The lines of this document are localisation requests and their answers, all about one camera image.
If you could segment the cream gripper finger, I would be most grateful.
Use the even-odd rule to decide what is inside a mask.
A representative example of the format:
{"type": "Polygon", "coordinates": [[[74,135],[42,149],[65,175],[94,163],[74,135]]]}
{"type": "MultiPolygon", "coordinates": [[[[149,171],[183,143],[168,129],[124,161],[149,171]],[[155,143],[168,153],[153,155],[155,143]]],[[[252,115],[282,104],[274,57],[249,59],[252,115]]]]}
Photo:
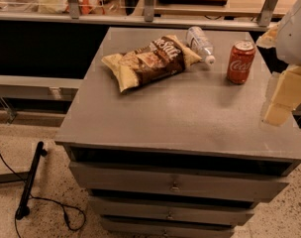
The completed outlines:
{"type": "Polygon", "coordinates": [[[276,47],[278,25],[271,27],[263,35],[261,35],[257,41],[256,45],[264,49],[270,49],[276,47]]]}
{"type": "Polygon", "coordinates": [[[261,120],[273,126],[280,126],[300,104],[301,65],[290,64],[284,72],[274,72],[269,79],[261,120]]]}

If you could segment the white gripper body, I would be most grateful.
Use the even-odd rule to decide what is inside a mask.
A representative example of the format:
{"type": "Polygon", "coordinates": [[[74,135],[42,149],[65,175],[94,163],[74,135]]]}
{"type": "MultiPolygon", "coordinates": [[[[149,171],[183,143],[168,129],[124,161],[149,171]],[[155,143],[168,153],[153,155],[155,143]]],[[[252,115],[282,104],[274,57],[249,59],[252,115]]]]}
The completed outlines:
{"type": "Polygon", "coordinates": [[[288,64],[301,65],[301,0],[297,0],[279,22],[276,54],[288,64]]]}

